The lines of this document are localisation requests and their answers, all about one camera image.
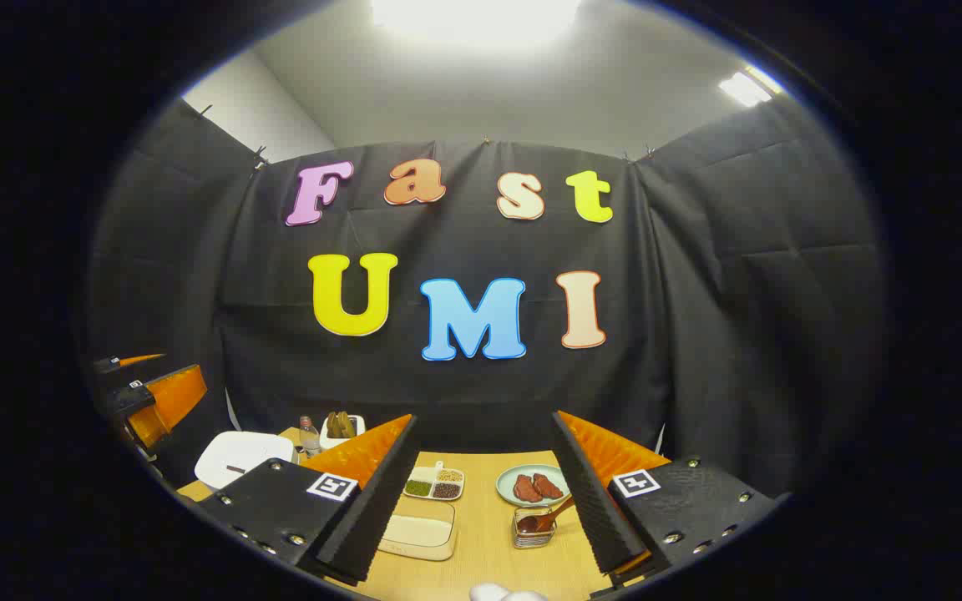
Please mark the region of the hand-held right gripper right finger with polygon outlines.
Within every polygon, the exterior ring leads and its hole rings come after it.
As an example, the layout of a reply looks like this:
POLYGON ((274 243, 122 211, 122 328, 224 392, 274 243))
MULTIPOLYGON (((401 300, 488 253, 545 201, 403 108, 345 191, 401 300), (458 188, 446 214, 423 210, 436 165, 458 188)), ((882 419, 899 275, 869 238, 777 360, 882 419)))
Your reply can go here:
POLYGON ((556 411, 553 450, 599 570, 614 585, 680 569, 782 506, 696 456, 667 459, 556 411))

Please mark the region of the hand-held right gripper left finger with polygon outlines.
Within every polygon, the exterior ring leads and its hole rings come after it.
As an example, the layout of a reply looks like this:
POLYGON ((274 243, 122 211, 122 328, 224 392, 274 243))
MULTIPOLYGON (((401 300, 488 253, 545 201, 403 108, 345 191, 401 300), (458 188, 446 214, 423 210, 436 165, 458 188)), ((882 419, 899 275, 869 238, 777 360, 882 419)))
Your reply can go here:
POLYGON ((356 585, 415 467, 417 423, 403 415, 301 464, 266 459, 197 507, 266 558, 356 585))

